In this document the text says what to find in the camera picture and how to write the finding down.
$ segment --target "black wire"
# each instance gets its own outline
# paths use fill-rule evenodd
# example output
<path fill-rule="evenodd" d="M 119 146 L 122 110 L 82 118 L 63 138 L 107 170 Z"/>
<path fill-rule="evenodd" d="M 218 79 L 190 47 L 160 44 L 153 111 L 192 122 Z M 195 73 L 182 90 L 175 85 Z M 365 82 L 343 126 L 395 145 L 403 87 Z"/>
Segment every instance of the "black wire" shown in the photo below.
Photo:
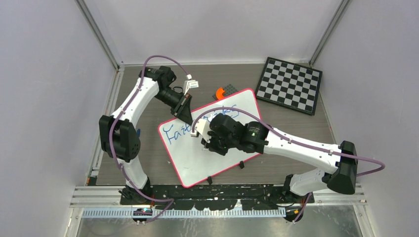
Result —
<path fill-rule="evenodd" d="M 180 89 L 182 90 L 180 93 L 183 93 L 183 88 L 182 88 L 181 86 L 175 86 L 175 87 L 173 87 L 173 90 L 174 90 L 175 88 L 180 88 Z"/>
<path fill-rule="evenodd" d="M 280 206 L 280 205 L 277 205 L 277 206 L 278 207 L 290 207 L 290 206 L 294 206 L 294 204 L 295 204 L 295 202 L 293 204 L 291 204 L 291 205 L 288 205 L 288 206 Z"/>

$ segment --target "black clip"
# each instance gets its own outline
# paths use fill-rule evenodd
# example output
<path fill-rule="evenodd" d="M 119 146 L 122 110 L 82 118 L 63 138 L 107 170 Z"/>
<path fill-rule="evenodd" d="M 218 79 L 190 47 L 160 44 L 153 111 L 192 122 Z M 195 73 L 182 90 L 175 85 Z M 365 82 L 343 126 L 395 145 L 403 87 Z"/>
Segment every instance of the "black clip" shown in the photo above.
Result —
<path fill-rule="evenodd" d="M 210 185 L 212 184 L 212 178 L 211 178 L 211 176 L 208 176 L 207 181 L 208 181 L 208 183 L 209 183 Z"/>

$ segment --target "orange object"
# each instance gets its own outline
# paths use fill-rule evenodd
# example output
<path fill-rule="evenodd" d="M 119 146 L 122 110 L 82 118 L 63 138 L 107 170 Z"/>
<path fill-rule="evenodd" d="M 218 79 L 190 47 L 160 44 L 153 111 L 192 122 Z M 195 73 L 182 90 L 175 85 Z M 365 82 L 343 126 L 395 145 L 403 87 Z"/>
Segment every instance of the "orange object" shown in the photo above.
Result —
<path fill-rule="evenodd" d="M 224 98 L 224 92 L 225 90 L 222 87 L 220 87 L 215 93 L 215 96 L 217 97 L 217 99 L 221 100 L 222 98 Z"/>

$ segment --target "cable connector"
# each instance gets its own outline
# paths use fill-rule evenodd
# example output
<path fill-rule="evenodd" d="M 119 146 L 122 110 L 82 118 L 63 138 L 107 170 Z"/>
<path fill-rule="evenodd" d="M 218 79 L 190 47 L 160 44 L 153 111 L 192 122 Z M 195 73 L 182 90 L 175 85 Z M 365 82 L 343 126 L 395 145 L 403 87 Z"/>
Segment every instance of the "cable connector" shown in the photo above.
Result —
<path fill-rule="evenodd" d="M 198 81 L 197 80 L 192 80 L 192 79 L 191 80 L 186 80 L 183 83 L 183 93 L 186 95 L 188 93 L 188 90 L 189 89 L 198 88 L 198 87 L 199 87 L 199 85 L 198 85 Z"/>

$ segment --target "checkerboard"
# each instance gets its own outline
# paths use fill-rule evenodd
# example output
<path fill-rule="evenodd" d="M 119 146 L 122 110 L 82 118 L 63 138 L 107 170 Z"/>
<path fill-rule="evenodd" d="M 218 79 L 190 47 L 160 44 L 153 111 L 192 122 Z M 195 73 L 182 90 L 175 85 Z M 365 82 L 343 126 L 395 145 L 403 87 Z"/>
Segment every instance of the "checkerboard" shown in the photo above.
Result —
<path fill-rule="evenodd" d="M 321 71 L 268 57 L 256 98 L 314 115 L 321 78 Z"/>

